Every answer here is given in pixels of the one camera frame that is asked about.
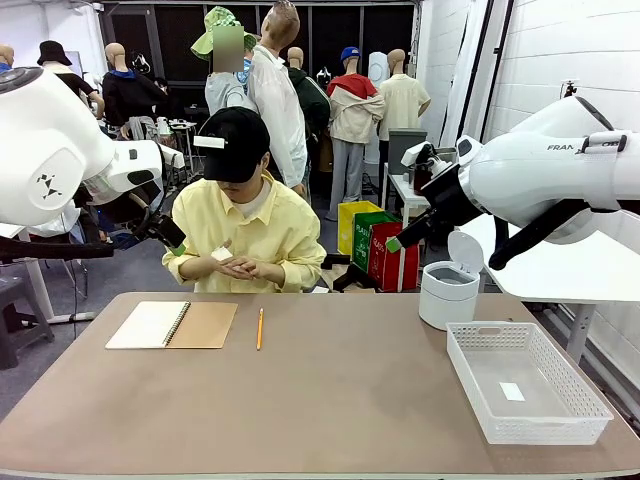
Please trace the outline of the person's right hand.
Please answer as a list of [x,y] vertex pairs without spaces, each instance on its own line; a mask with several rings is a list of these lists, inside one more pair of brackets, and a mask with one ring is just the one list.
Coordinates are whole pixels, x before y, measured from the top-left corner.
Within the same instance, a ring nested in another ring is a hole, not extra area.
[[222,245],[215,247],[209,255],[199,258],[199,268],[204,275],[225,268],[226,263],[233,258],[230,247],[231,240],[226,240]]

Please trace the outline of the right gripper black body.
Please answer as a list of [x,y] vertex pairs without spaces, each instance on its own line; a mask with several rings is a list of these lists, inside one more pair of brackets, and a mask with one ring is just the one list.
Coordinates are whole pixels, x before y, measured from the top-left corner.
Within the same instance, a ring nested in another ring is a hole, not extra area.
[[471,194],[467,172],[459,164],[447,167],[421,189],[436,225],[462,226],[484,213]]

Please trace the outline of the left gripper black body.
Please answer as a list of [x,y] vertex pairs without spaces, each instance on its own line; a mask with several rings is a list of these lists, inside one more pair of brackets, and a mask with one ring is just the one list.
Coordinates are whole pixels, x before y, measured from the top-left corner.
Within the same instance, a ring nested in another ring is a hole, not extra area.
[[114,227],[135,229],[157,208],[163,194],[161,181],[145,183],[104,204],[103,219]]

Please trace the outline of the person's left hand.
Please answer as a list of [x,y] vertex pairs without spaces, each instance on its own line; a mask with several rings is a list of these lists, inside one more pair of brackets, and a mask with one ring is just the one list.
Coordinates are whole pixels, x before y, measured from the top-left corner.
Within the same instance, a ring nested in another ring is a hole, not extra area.
[[244,280],[263,278],[268,272],[266,263],[245,256],[223,260],[220,269],[226,275]]

